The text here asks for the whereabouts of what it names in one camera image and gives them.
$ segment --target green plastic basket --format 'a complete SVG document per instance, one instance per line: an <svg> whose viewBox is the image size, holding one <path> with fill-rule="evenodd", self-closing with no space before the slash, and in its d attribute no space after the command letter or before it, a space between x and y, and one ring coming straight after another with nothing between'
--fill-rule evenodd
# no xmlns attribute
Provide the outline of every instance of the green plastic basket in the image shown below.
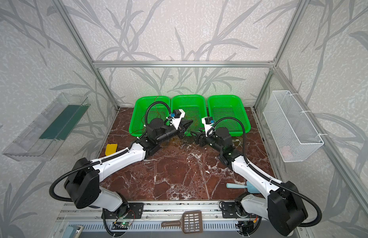
<svg viewBox="0 0 368 238"><path fill-rule="evenodd" d="M178 95L172 98L171 110L182 109L185 112L184 120L193 120L185 135L190 136L190 131L199 131L204 127L201 118L207 117L205 98L201 95Z"/></svg>
<svg viewBox="0 0 368 238"><path fill-rule="evenodd" d="M234 117L240 120L245 127L245 132L251 129L248 116L241 99L235 95L215 95L208 98L209 116L214 121L218 121L223 117ZM226 127L229 129L231 136L241 136L242 128L238 122L234 120L224 120L217 124L217 128Z"/></svg>
<svg viewBox="0 0 368 238"><path fill-rule="evenodd" d="M171 103L171 100L167 96L150 96L139 98L135 103L130 127L128 128L128 131L132 136L141 136L145 131L144 115L147 111L147 108L155 101L165 102L168 106ZM153 106L148 113L147 122L150 123L150 121L156 117L160 117L163 120L168 117L168 110L164 105L156 104L155 106Z"/></svg>

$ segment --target shovel handle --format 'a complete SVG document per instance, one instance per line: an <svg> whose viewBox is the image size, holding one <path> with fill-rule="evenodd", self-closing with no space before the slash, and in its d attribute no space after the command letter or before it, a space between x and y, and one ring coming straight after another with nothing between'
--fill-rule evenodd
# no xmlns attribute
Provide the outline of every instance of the shovel handle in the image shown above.
<svg viewBox="0 0 368 238"><path fill-rule="evenodd" d="M167 226L181 226L181 221L171 221L171 222L162 222L162 227L167 227Z"/></svg>

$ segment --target wallpaper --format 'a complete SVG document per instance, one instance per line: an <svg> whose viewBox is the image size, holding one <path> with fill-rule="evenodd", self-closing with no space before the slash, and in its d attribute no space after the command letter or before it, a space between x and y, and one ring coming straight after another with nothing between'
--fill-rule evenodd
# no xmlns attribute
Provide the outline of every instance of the wallpaper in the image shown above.
<svg viewBox="0 0 368 238"><path fill-rule="evenodd" d="M86 95L91 106L53 159L2 155L62 92ZM77 159L95 158L115 115L50 1L0 1L0 238L48 236L63 204L49 185ZM57 192L67 195L62 186Z"/></svg>
<svg viewBox="0 0 368 238"><path fill-rule="evenodd" d="M63 0L93 60L272 60L298 0Z"/></svg>
<svg viewBox="0 0 368 238"><path fill-rule="evenodd" d="M368 188L368 0L308 6L279 66Z"/></svg>
<svg viewBox="0 0 368 238"><path fill-rule="evenodd" d="M368 217L359 206L342 177L335 170L323 147L302 162L284 163L263 116L273 90L284 90L275 75L257 106L258 118L263 127L267 143L272 151L276 167L283 181L293 182L300 193L319 205L322 210L321 222L310 227L316 238L368 238ZM316 217L315 209L305 202L307 221Z"/></svg>
<svg viewBox="0 0 368 238"><path fill-rule="evenodd" d="M254 105L267 68L102 68L107 85L122 107L144 96L233 94Z"/></svg>

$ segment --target white wire mesh basket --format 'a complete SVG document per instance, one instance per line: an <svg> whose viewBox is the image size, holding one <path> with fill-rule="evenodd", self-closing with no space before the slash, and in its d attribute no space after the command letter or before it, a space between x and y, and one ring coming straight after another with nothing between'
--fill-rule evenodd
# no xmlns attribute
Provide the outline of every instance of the white wire mesh basket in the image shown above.
<svg viewBox="0 0 368 238"><path fill-rule="evenodd" d="M324 144L290 91L272 91L263 115L284 162L304 161Z"/></svg>

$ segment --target slotted scoop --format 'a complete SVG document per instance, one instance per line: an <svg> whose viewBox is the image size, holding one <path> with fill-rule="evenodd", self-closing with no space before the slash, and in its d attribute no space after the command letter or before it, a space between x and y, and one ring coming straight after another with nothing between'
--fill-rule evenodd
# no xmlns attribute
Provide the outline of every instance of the slotted scoop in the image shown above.
<svg viewBox="0 0 368 238"><path fill-rule="evenodd" d="M162 227L179 226L185 234L203 231L203 217L201 211L184 212L178 221L162 222Z"/></svg>

